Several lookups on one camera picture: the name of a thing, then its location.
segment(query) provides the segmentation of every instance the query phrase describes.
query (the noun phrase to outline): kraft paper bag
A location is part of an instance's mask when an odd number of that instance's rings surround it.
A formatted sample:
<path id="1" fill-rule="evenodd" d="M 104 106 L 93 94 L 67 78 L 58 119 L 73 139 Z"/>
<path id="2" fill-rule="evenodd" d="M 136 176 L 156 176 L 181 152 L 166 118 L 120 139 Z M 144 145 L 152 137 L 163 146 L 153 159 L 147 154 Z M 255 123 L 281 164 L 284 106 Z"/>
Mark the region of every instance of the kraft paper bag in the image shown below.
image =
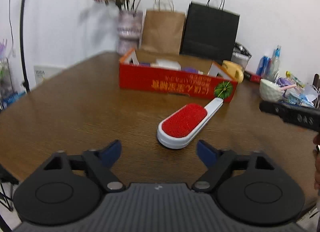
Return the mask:
<path id="1" fill-rule="evenodd" d="M 174 12 L 173 5 L 171 11 L 162 11 L 160 7 L 159 10 L 147 10 L 141 49 L 150 52 L 179 54 L 184 22 L 185 14 Z"/>

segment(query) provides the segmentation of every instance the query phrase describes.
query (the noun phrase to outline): human hand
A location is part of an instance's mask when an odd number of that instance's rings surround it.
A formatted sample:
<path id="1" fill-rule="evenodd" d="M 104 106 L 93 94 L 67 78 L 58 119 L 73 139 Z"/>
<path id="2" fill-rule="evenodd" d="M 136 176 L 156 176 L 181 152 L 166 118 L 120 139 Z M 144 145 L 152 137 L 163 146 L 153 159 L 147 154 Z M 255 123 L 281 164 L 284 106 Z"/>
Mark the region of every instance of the human hand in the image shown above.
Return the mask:
<path id="1" fill-rule="evenodd" d="M 320 134 L 313 139 L 313 143 L 320 144 Z M 314 156 L 316 158 L 315 189 L 320 189 L 320 154 L 317 154 L 317 151 L 314 150 Z"/>

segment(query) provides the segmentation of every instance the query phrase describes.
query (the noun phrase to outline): blue package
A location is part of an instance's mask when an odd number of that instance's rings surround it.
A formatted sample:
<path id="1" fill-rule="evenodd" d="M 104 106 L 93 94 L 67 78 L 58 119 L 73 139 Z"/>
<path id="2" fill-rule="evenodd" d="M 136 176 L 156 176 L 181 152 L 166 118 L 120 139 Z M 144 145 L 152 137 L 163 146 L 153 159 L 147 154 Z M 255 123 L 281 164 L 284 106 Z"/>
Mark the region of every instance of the blue package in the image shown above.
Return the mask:
<path id="1" fill-rule="evenodd" d="M 266 75 L 268 72 L 268 66 L 269 66 L 269 62 L 270 62 L 270 57 L 264 55 L 262 57 L 262 59 L 260 59 L 259 65 L 258 65 L 258 69 L 256 72 L 256 75 L 263 77 L 264 75 Z"/>
<path id="2" fill-rule="evenodd" d="M 26 92 L 21 93 L 13 93 L 12 95 L 8 96 L 7 98 L 3 99 L 1 101 L 1 105 L 3 109 L 6 109 L 10 104 L 13 104 L 15 101 L 17 101 L 20 97 L 24 96 Z"/>

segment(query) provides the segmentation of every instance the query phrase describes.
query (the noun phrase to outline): yellow object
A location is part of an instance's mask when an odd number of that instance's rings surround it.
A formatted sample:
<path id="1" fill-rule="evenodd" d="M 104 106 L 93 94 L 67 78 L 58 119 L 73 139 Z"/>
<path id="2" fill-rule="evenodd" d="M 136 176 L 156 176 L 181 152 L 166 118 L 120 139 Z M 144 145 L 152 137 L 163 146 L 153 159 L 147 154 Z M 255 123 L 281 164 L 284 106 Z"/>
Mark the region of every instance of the yellow object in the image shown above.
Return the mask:
<path id="1" fill-rule="evenodd" d="M 222 67 L 225 68 L 227 72 L 238 81 L 238 83 L 242 83 L 244 75 L 240 65 L 224 60 Z"/>
<path id="2" fill-rule="evenodd" d="M 297 86 L 301 88 L 305 88 L 306 85 L 303 82 L 301 82 L 297 77 L 295 77 L 293 74 L 291 74 L 289 71 L 285 73 L 285 76 L 290 80 L 292 80 L 293 82 L 295 82 Z"/>

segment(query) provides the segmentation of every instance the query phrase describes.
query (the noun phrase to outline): white bowl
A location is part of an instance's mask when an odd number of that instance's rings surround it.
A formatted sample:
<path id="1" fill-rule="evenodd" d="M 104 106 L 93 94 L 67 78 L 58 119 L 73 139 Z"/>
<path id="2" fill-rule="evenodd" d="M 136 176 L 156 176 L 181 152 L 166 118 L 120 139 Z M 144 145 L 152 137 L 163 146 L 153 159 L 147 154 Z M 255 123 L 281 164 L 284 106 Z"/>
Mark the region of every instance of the white bowl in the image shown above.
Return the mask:
<path id="1" fill-rule="evenodd" d="M 282 99 L 284 91 L 280 91 L 279 85 L 266 79 L 260 81 L 260 96 L 265 101 L 277 102 Z"/>

